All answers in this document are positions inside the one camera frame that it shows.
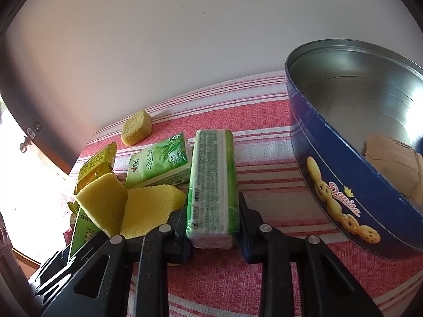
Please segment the green tissue pack rear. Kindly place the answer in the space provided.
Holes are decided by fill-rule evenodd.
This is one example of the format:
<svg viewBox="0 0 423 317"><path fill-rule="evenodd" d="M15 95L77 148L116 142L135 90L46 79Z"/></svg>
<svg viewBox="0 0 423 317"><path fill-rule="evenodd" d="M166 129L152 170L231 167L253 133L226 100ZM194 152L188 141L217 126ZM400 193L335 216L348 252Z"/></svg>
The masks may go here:
<svg viewBox="0 0 423 317"><path fill-rule="evenodd" d="M76 254L76 252L78 252L78 250L99 231L100 228L98 228L88 217L85 211L80 208L77 214L75 227L73 229L68 260L70 260L72 256Z"/></svg>

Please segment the small green tissue pack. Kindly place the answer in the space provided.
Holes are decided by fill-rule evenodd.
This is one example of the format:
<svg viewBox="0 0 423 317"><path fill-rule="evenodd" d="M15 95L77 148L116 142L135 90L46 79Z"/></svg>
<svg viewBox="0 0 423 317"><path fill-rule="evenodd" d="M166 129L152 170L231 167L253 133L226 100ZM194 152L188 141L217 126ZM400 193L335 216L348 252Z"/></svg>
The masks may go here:
<svg viewBox="0 0 423 317"><path fill-rule="evenodd" d="M191 164L192 151L181 132L132 155L125 186L131 189L186 183Z"/></svg>

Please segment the yellow sponge wedge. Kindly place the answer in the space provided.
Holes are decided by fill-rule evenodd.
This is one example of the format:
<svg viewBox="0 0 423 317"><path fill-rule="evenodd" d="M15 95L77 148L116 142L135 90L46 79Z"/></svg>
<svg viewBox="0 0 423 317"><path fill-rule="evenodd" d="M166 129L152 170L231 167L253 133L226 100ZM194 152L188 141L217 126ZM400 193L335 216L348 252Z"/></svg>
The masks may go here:
<svg viewBox="0 0 423 317"><path fill-rule="evenodd" d="M76 201L92 222L108 237L121 234L128 191L114 173L89 183L76 194Z"/></svg>

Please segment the long green tissue pack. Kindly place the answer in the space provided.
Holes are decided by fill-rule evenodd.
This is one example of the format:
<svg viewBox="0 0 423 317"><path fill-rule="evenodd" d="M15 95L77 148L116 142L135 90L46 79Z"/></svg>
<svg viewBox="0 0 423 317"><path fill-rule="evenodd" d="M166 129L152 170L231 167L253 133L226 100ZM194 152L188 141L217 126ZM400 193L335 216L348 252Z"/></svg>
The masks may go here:
<svg viewBox="0 0 423 317"><path fill-rule="evenodd" d="M227 129L199 129L188 188L186 236L198 249L228 250L239 229L233 134Z"/></svg>

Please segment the yellow snack packet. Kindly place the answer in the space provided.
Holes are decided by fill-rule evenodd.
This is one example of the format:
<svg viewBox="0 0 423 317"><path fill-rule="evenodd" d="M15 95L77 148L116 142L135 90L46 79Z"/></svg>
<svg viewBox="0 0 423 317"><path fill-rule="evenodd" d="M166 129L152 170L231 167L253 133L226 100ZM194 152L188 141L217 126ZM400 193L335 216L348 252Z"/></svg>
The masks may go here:
<svg viewBox="0 0 423 317"><path fill-rule="evenodd" d="M113 170L116 159L117 144L115 141L96 152L80 169L74 195L82 188Z"/></svg>

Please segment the small yellow sponge block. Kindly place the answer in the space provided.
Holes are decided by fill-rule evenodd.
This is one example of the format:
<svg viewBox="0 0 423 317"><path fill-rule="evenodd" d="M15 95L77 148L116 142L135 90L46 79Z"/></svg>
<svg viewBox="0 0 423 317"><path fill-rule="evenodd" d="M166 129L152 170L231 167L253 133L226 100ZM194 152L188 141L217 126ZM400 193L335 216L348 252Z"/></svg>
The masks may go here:
<svg viewBox="0 0 423 317"><path fill-rule="evenodd" d="M121 140L127 146L133 146L149 137L152 132L151 115L146 110L140 110L126 120L123 125Z"/></svg>

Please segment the red white striped bedspread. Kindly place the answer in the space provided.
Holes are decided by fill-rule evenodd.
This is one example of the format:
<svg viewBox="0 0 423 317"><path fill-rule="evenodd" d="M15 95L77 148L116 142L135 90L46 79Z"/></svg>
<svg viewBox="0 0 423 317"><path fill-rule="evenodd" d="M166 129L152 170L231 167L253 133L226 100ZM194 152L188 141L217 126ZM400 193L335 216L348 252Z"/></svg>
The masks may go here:
<svg viewBox="0 0 423 317"><path fill-rule="evenodd" d="M330 222L306 188L292 152L283 71L211 85L155 105L137 104L153 120L152 135L134 147L118 145L114 171L126 176L130 156L183 132L231 130L239 189L250 208L286 235L319 235L356 277L385 316L399 316L422 285L422 258L386 261L350 242ZM171 316L255 316L262 268L246 264L238 248L196 250L168 270Z"/></svg>

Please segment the yellow rounded sponge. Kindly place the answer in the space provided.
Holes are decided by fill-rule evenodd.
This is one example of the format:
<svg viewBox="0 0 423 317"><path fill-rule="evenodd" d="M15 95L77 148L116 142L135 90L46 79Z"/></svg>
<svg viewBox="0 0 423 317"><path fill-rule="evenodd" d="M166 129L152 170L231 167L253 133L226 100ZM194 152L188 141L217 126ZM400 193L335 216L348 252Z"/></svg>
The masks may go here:
<svg viewBox="0 0 423 317"><path fill-rule="evenodd" d="M121 235L131 239L146 235L167 222L174 210L183 208L186 193L173 185L133 188L128 191Z"/></svg>

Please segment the blue round cookie tin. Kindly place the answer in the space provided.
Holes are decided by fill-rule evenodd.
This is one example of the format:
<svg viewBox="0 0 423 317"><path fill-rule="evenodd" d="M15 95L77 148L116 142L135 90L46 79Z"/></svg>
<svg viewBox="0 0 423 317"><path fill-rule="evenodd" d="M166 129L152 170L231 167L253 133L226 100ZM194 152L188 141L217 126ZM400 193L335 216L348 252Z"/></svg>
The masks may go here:
<svg viewBox="0 0 423 317"><path fill-rule="evenodd" d="M365 41L322 39L285 61L292 149L324 213L372 255L422 254L422 208L367 161L380 134L422 152L422 68Z"/></svg>

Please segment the beige red snack packet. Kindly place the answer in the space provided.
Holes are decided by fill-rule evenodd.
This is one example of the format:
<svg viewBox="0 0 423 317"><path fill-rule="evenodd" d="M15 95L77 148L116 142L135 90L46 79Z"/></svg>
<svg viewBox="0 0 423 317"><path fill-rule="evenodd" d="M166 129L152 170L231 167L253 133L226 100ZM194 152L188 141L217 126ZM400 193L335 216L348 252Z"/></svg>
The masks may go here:
<svg viewBox="0 0 423 317"><path fill-rule="evenodd" d="M382 134L368 134L365 158L409 201L422 204L422 155Z"/></svg>

